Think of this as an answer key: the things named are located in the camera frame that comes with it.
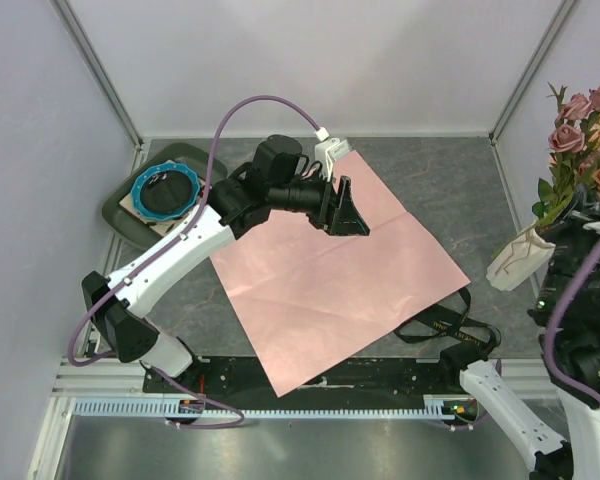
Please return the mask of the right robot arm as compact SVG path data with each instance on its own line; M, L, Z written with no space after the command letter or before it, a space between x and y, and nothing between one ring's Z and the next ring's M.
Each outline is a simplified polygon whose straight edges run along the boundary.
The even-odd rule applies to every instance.
M524 459L532 479L600 479L600 196L584 185L541 228L555 249L536 305L542 361L569 435L546 426L505 384L486 354L458 344L440 355L438 381L483 407Z

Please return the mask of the purple flower bouquet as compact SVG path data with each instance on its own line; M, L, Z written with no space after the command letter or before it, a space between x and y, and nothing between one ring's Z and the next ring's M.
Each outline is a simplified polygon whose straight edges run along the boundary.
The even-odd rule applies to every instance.
M274 211L212 257L279 397L470 282L358 152L335 172L350 177L369 235L328 236Z

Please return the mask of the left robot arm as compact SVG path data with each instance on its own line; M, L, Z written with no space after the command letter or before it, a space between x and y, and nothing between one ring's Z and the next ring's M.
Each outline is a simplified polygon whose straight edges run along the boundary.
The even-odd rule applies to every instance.
M178 393L195 389L200 371L192 353L147 314L203 260L266 222L274 210L302 213L329 236L368 235L350 178L333 179L334 163L350 150L347 140L329 138L308 157L295 139L272 135L257 146L251 161L211 187L206 205L195 206L141 256L107 277L88 274L82 281L88 318L111 356L162 371Z

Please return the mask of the black ribbon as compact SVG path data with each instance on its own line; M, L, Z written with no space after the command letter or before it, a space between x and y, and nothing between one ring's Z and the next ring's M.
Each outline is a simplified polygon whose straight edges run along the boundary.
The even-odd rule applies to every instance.
M472 296L467 287L457 291L464 303L461 312L455 312L438 303L403 321L393 330L393 334L406 344L418 344L441 338L453 338L478 347L483 353L489 355L501 345L501 333L493 325L475 320L469 316L472 306ZM403 330L411 323L420 323L433 331L431 335L408 335ZM466 328L481 329L488 334L487 340L481 340L467 332Z

